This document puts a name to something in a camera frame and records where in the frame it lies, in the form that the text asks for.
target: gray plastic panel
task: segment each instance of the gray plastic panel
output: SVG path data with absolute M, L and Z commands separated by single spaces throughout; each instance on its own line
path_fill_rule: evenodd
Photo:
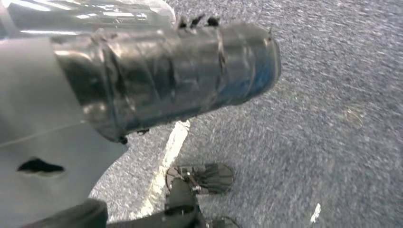
M 85 121 L 47 38 L 0 41 L 0 227 L 82 203 L 126 150 Z M 17 171 L 34 157 L 65 171 Z

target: white tape line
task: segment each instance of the white tape line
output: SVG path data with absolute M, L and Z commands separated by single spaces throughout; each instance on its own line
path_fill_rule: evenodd
M 168 142 L 166 143 L 163 162 L 154 175 L 153 182 L 151 183 L 151 186 L 148 190 L 147 197 L 143 201 L 143 206 L 140 210 L 140 213 L 138 213 L 137 215 L 131 213 L 130 219 L 142 218 L 151 215 L 154 211 L 153 201 L 155 201 L 162 193 L 162 190 L 165 186 L 165 174 L 170 168 L 173 161 L 178 156 L 183 142 L 188 135 L 189 128 L 189 120 L 187 120 L 186 122 L 176 122 L 174 129 L 169 135 Z
M 315 223 L 315 222 L 316 222 L 316 219 L 319 217 L 319 213 L 320 213 L 320 204 L 318 203 L 318 204 L 316 205 L 315 212 L 314 212 L 314 214 L 313 214 L 312 217 L 311 217 L 311 222 L 312 222 L 312 223 Z

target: foot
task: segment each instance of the foot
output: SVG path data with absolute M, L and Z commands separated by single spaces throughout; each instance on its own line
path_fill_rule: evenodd
M 165 179 L 169 190 L 176 177 L 185 180 L 196 194 L 201 195 L 223 194 L 231 188 L 234 182 L 231 169 L 219 163 L 171 167 L 167 171 Z

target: floor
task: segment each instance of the floor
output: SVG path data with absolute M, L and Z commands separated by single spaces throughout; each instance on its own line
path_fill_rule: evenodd
M 162 209 L 163 172 L 223 162 L 236 182 L 201 197 L 209 218 L 242 227 L 403 224 L 403 2 L 168 0 L 178 14 L 273 27 L 283 70 L 270 92 L 236 107 L 130 136 L 91 196 L 110 220 Z

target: clear plastic bag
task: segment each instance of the clear plastic bag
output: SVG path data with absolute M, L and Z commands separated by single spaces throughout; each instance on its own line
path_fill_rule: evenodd
M 176 21 L 175 11 L 164 0 L 117 0 L 124 4 L 147 5 L 150 9 L 161 16 L 168 16 L 172 23 Z

